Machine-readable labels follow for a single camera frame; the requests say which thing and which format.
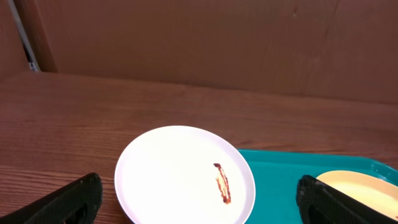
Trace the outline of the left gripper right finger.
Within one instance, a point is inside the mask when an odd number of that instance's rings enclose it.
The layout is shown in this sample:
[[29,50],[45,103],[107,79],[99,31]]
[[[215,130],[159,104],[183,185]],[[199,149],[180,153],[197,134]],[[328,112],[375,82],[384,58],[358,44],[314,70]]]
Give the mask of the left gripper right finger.
[[304,224],[397,224],[310,175],[298,181],[295,199]]

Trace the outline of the yellow green rimmed plate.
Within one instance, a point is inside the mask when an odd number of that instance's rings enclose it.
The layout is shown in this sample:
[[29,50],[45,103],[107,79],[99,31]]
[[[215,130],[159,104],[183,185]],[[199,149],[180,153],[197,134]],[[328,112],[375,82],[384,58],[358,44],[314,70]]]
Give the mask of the yellow green rimmed plate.
[[397,186],[385,180],[347,170],[323,173],[318,180],[397,221]]

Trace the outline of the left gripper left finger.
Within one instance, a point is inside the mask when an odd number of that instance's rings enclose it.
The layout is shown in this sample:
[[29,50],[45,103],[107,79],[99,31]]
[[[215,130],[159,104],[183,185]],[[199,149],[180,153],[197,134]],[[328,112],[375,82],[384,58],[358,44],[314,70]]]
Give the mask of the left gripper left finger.
[[4,224],[92,224],[103,201],[98,174],[89,173],[12,213]]

